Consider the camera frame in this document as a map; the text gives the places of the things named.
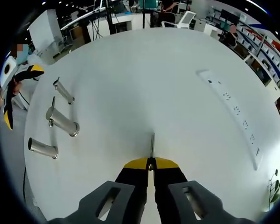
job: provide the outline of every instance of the white round table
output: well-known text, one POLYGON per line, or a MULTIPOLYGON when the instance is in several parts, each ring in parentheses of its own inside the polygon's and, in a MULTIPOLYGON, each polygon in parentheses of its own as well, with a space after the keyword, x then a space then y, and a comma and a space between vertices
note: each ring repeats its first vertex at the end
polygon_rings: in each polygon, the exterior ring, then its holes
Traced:
MULTIPOLYGON (((46 68, 34 92, 25 130, 25 162, 44 216, 66 217, 81 198, 114 181, 125 163, 155 156, 179 164, 236 217, 256 219, 267 206, 268 179, 279 170, 280 117, 264 85, 236 54, 193 30, 153 28, 104 37, 46 68), (262 139, 258 171, 247 143, 226 107, 197 75, 211 70, 237 99, 262 139), (73 105, 54 90, 60 82, 73 105), (45 119, 55 107, 80 124, 77 137, 45 119), (32 137, 58 146, 53 160, 28 150, 32 137)), ((158 220, 158 213, 142 219, 158 220)))

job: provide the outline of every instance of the power outlet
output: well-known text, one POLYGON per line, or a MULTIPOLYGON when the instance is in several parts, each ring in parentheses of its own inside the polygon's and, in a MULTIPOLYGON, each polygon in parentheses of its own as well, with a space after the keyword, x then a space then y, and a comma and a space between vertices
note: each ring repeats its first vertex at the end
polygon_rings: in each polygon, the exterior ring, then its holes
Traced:
POLYGON ((231 96, 229 95, 228 92, 223 93, 223 96, 226 100, 230 100, 231 96))
POLYGON ((255 137, 254 137, 254 134, 252 134, 250 136, 250 143, 253 145, 255 143, 255 137))
POLYGON ((256 148, 256 150, 255 150, 255 156, 258 156, 258 155, 259 155, 259 153, 260 153, 260 148, 259 148, 259 147, 257 147, 257 148, 256 148))
POLYGON ((244 120, 244 122, 243 122, 243 128, 245 129, 245 130, 247 130, 248 129, 248 122, 246 121, 246 120, 244 120))
POLYGON ((234 107, 233 111, 235 112, 236 115, 239 115, 241 113, 241 110, 239 109, 238 106, 234 107))

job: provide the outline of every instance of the power strip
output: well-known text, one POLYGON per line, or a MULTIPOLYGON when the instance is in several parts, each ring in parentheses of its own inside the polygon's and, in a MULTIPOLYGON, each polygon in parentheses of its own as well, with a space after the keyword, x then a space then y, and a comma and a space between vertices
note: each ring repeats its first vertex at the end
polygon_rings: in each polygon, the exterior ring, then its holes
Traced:
POLYGON ((253 166, 255 170, 258 170, 262 161, 262 151, 258 146, 256 133, 254 132, 251 123, 245 116, 245 112, 242 111, 242 107, 236 101, 236 99, 230 94, 227 88, 219 81, 215 74, 209 70, 197 72, 197 75, 217 94, 217 96, 224 103, 231 115, 236 120, 238 127, 241 129, 246 142, 250 149, 250 155, 252 158, 253 166))

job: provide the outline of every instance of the computer screen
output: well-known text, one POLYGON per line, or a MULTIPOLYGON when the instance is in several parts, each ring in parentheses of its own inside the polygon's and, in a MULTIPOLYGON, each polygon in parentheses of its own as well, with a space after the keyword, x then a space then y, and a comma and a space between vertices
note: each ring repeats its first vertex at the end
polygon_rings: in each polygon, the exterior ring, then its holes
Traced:
POLYGON ((228 18, 228 16, 229 16, 229 12, 227 12, 226 10, 224 10, 224 9, 222 9, 222 11, 221 11, 221 16, 220 17, 222 17, 222 18, 224 18, 224 19, 227 19, 228 18))
POLYGON ((230 21, 234 25, 238 24, 239 17, 224 9, 222 9, 222 11, 221 11, 221 17, 226 19, 227 21, 230 21))
POLYGON ((234 25, 237 25, 238 24, 238 21, 239 21, 239 17, 232 14, 232 13, 229 13, 229 16, 228 16, 228 19, 231 23, 233 23, 234 25))

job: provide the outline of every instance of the metal cylinder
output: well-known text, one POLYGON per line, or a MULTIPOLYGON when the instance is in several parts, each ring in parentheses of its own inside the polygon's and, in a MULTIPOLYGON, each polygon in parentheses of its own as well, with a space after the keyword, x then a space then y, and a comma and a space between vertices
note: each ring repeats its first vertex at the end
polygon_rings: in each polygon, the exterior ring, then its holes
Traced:
POLYGON ((49 123, 60 127, 66 131, 71 137, 78 135, 80 131, 80 126, 78 123, 67 119, 63 114, 61 114, 56 108, 50 107, 46 113, 46 119, 49 123))
POLYGON ((64 88, 64 86, 59 81, 59 78, 53 83, 55 89, 67 100, 69 104, 73 104, 75 98, 69 94, 69 92, 64 88))
POLYGON ((57 157, 58 157, 58 148, 57 147, 48 146, 33 138, 29 138, 28 149, 32 152, 36 152, 36 153, 39 153, 42 155, 52 157, 53 159, 57 159, 57 157))

